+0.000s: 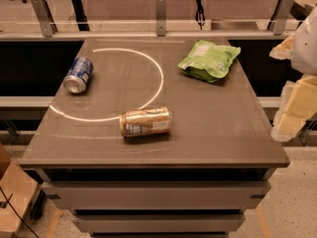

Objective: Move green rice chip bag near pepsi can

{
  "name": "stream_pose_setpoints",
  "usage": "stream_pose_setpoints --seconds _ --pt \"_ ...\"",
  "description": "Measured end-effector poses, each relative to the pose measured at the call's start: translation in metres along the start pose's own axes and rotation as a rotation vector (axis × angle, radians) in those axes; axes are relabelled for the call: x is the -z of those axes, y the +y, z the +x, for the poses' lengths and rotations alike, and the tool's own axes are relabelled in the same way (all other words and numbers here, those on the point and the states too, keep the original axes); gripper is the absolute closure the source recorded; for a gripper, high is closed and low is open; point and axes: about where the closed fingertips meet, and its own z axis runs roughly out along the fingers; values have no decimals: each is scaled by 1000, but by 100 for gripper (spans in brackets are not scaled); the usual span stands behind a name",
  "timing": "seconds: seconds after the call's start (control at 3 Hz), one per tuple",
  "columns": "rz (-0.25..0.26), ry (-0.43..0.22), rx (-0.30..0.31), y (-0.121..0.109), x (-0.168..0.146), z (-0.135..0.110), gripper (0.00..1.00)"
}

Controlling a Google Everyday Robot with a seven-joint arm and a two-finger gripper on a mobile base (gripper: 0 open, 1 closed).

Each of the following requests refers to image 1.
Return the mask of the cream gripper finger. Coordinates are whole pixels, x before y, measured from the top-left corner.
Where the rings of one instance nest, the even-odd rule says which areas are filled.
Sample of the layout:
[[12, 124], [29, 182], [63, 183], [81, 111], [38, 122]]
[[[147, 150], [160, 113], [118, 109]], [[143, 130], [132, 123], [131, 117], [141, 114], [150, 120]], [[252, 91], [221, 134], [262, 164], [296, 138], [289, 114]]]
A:
[[291, 58], [291, 46], [293, 35], [288, 36], [283, 42], [274, 47], [269, 56], [277, 60], [289, 60]]
[[317, 76], [303, 75], [288, 81], [280, 95], [279, 109], [273, 119], [271, 136], [277, 142], [288, 142], [317, 113]]

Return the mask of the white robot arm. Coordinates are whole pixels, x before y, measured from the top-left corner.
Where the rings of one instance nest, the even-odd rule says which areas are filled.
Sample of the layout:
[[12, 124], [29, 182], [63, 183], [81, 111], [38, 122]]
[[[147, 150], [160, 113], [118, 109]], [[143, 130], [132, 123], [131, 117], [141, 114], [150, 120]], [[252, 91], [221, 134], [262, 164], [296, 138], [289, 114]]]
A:
[[300, 79], [288, 81], [283, 87], [270, 132], [277, 142], [287, 142], [317, 113], [317, 7], [269, 55], [290, 60], [292, 68], [302, 73]]

